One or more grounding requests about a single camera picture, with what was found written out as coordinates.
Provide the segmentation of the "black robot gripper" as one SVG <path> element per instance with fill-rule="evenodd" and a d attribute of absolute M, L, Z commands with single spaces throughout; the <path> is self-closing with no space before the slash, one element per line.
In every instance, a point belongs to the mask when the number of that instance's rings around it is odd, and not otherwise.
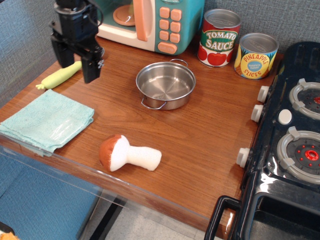
<path fill-rule="evenodd" d="M 51 43 L 62 68 L 72 65 L 74 54 L 81 56 L 84 82 L 91 83 L 100 77 L 104 66 L 104 50 L 97 43 L 98 13 L 94 0 L 56 0 L 54 10 L 58 21 L 51 21 Z"/>

